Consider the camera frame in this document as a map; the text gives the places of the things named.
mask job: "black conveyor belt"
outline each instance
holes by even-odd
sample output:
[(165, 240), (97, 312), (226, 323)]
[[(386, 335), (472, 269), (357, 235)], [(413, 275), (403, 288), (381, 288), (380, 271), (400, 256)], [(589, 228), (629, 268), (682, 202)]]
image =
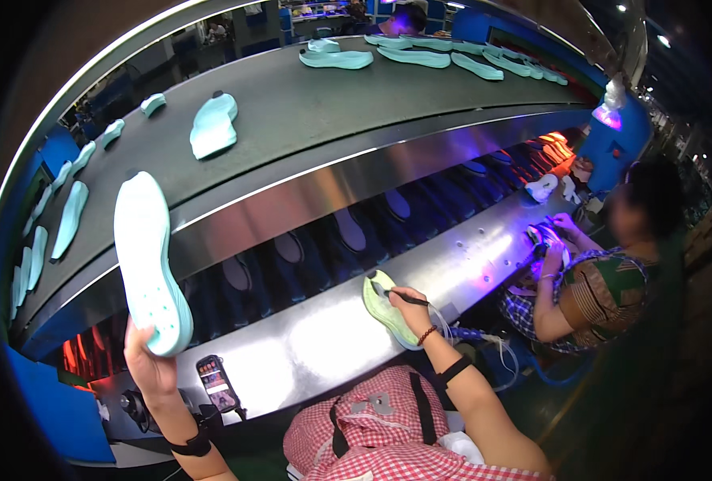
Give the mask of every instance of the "black conveyor belt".
[[(247, 170), (362, 131), (476, 107), (582, 103), (569, 87), (554, 82), (511, 72), (504, 72), (502, 82), (488, 82), (454, 64), (430, 69), (392, 62), (361, 37), (339, 42), (343, 50), (373, 52), (374, 63), (355, 71), (313, 69), (299, 61), (300, 45), (259, 54), (164, 92), (167, 106), (152, 119), (135, 109), (124, 117), (123, 134), (109, 151), (98, 139), (97, 151), (78, 177), (89, 187), (80, 228), (62, 260), (43, 266), (38, 286), (18, 316), (31, 318), (67, 280), (113, 245), (118, 189), (140, 170), (158, 180), (173, 207)], [(236, 99), (238, 142), (216, 159), (199, 162), (190, 149), (190, 128), (216, 90)], [(36, 222), (49, 232), (47, 259), (71, 183), (68, 178)]]

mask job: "hair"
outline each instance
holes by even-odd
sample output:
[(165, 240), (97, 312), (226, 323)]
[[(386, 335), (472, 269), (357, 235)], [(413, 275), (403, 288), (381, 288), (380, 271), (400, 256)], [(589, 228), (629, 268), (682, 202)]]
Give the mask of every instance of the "hair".
[(656, 238), (670, 236), (683, 224), (682, 180), (674, 162), (658, 154), (632, 164), (625, 178), (631, 185), (629, 204), (645, 210)]
[(414, 28), (418, 32), (421, 32), (423, 28), (425, 28), (426, 24), (428, 24), (428, 18), (426, 17), (423, 8), (411, 2), (396, 5), (396, 10), (391, 17), (400, 18), (406, 22), (409, 27)]

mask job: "purple light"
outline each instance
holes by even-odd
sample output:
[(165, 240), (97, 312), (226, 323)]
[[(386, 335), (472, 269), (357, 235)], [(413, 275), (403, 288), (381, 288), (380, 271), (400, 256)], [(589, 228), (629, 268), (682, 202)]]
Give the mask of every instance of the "purple light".
[(610, 110), (607, 105), (602, 104), (592, 112), (595, 119), (607, 125), (610, 129), (621, 131), (621, 114), (617, 110)]

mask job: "red gingham apron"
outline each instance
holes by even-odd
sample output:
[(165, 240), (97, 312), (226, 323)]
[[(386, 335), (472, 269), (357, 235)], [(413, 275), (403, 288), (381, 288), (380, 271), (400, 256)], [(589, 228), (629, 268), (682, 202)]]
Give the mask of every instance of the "red gingham apron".
[(300, 411), (284, 436), (284, 455), (305, 481), (539, 479), (467, 463), (438, 444), (448, 432), (431, 384), (409, 366), (392, 366)]

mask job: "metal work table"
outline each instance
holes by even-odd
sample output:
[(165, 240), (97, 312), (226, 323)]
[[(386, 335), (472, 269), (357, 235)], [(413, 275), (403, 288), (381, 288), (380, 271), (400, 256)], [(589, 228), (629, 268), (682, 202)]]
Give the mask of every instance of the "metal work table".
[[(426, 294), (452, 323), (529, 256), (532, 243), (524, 234), (528, 224), (574, 207), (560, 189), (544, 205), (522, 189), (380, 269), (396, 283)], [(194, 406), (209, 403), (195, 363), (209, 354), (218, 355), (247, 418), (255, 418), (321, 395), (395, 358), (403, 348), (364, 308), (363, 280), (353, 278), (182, 352), (177, 359), (179, 388)], [(120, 393), (134, 388), (128, 372), (92, 382), (91, 388), (110, 409), (111, 421), (104, 422), (109, 438), (158, 436), (141, 433), (120, 409)], [(235, 413), (223, 415), (224, 424), (233, 422), (239, 422)]]
[[(140, 170), (158, 180), (173, 208), (269, 162), (387, 125), (479, 107), (535, 105), (540, 109), (547, 104), (582, 103), (570, 88), (553, 82), (511, 72), (504, 72), (502, 82), (486, 82), (456, 65), (429, 69), (392, 62), (361, 36), (338, 41), (343, 50), (374, 52), (374, 63), (358, 71), (311, 69), (297, 58), (300, 46), (290, 46), (224, 65), (173, 87), (165, 92), (167, 106), (152, 119), (139, 109), (124, 117), (120, 139), (108, 151), (98, 147), (79, 176), (89, 188), (89, 199), (70, 249), (59, 263), (44, 265), (38, 286), (26, 297), (15, 324), (30, 322), (84, 265), (112, 247), (117, 191)], [(188, 140), (191, 122), (216, 90), (232, 94), (238, 103), (238, 142), (216, 159), (198, 162)], [(47, 255), (71, 183), (68, 178), (36, 222), (49, 232)]]

